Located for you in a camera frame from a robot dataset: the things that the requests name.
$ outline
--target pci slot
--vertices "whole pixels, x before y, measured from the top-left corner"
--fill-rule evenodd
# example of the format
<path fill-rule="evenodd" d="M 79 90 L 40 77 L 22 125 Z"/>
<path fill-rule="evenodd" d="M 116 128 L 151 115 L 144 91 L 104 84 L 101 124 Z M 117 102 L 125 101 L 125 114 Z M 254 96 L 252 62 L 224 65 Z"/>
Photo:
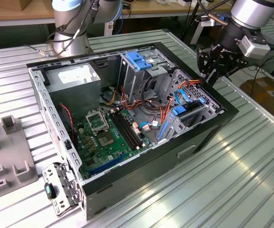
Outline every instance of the pci slot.
<path fill-rule="evenodd" d="M 126 142 L 129 144 L 131 150 L 136 150 L 136 147 L 141 147 L 142 143 L 137 138 L 135 133 L 129 127 L 128 123 L 124 119 L 124 117 L 120 113 L 114 113 L 110 115 L 111 120 L 113 121 L 114 125 L 116 125 L 117 129 L 124 137 Z"/>
<path fill-rule="evenodd" d="M 110 162 L 108 162 L 108 163 L 106 163 L 106 164 L 104 164 L 104 165 L 101 165 L 100 167 L 95 168 L 94 170 L 91 170 L 91 171 L 89 172 L 89 174 L 90 174 L 90 175 L 94 175 L 94 174 L 96 174 L 96 173 L 99 173 L 99 172 L 101 172 L 101 171 L 103 171 L 103 170 L 106 170 L 106 169 L 112 167 L 113 165 L 119 163 L 124 155 L 125 155 L 125 153 L 122 154 L 122 155 L 120 155 L 118 158 L 116 158 L 116 159 L 114 159 L 114 160 L 112 160 L 112 161 L 110 161 Z"/>

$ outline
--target red cable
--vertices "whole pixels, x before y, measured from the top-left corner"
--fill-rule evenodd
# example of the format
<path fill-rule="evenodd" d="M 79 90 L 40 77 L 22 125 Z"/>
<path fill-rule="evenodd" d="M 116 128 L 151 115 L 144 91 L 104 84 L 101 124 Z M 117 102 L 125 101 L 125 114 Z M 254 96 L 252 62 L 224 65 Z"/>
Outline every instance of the red cable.
<path fill-rule="evenodd" d="M 69 119 L 70 119 L 70 123 L 71 123 L 71 129 L 72 129 L 72 142 L 74 142 L 74 122 L 72 121 L 72 116 L 71 113 L 69 111 L 69 109 L 63 105 L 63 104 L 59 104 L 61 107 L 65 108 L 65 110 L 67 111 L 68 115 L 69 115 Z"/>

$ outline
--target blue pcie slot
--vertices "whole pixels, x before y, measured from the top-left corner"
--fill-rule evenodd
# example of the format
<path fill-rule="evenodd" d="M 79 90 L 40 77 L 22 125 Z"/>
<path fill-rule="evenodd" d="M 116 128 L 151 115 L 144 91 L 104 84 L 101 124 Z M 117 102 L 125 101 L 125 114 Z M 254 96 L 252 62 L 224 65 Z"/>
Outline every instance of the blue pcie slot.
<path fill-rule="evenodd" d="M 106 169 L 112 167 L 113 165 L 119 163 L 124 155 L 125 155 L 125 153 L 122 154 L 122 155 L 120 155 L 118 158 L 113 159 L 112 161 L 106 163 L 105 165 L 101 165 L 100 167 L 95 168 L 94 170 L 91 170 L 91 171 L 89 172 L 89 174 L 90 174 L 90 175 L 94 175 L 94 174 L 96 174 L 96 173 L 99 173 L 99 172 L 101 172 L 101 171 L 103 171 L 103 170 L 106 170 Z"/>

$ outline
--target sticker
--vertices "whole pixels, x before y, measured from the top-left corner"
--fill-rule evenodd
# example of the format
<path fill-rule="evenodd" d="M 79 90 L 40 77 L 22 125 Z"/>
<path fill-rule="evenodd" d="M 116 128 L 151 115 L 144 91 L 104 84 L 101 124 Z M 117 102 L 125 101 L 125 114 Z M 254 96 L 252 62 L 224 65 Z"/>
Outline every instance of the sticker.
<path fill-rule="evenodd" d="M 85 65 L 81 68 L 60 72 L 58 76 L 63 84 L 83 80 L 86 82 L 92 82 L 92 74 L 90 73 L 88 65 Z"/>
<path fill-rule="evenodd" d="M 151 124 L 156 127 L 156 126 L 158 126 L 158 121 L 154 120 Z"/>
<path fill-rule="evenodd" d="M 264 81 L 257 81 L 257 83 L 262 86 L 262 87 L 266 87 L 266 86 L 269 86 L 266 82 Z"/>

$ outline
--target ram slot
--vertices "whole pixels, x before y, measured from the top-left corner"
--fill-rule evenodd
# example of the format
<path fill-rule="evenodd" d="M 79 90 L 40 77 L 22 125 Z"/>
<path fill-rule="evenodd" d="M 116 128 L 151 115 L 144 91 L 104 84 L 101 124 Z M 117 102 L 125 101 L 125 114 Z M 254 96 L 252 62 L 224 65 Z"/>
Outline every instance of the ram slot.
<path fill-rule="evenodd" d="M 142 143 L 120 113 L 111 114 L 110 118 L 133 151 L 137 146 L 141 146 Z"/>

